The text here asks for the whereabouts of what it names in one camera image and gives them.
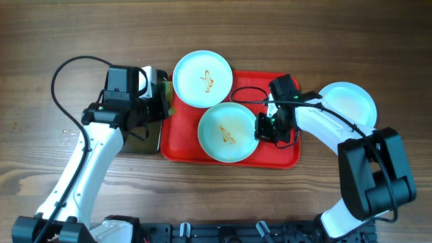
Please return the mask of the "white plate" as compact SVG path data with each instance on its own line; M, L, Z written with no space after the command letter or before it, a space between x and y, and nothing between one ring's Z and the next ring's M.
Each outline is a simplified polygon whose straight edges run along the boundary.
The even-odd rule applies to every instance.
M178 61L172 82L175 93L185 104L209 108L228 96L234 75L230 65L220 54L199 50Z
M210 158L222 163L240 162L255 152L256 115L238 103L220 103L208 109L198 123L198 141Z
M377 122L377 108L370 94L350 82L334 82L319 91L319 94L340 113L355 122L374 127Z

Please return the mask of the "green yellow sponge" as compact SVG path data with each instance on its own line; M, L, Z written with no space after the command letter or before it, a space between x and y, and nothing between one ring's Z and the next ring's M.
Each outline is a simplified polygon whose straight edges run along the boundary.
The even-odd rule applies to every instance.
M174 89L172 82L162 82L163 85L163 97L165 98L165 110L167 113L167 117L172 116L175 113L175 109L173 108L173 95Z

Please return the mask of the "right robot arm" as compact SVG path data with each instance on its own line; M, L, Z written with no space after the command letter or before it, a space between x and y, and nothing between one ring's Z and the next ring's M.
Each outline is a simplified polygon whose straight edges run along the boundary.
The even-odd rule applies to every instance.
M270 81L255 136L277 144L290 132L318 138L338 158L341 199L318 215L315 242L336 242L416 198L401 136L393 128L375 129L377 110L369 93L350 82L328 84L319 92L301 93L290 75Z

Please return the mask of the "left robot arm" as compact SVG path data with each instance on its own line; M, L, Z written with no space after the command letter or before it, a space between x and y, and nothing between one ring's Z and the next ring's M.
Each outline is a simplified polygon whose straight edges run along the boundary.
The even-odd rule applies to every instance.
M172 85L151 66L111 66L97 102L82 114L80 136L58 183L32 217L20 216L13 242L145 242L137 217L110 215L91 228L95 199L133 129L168 117Z

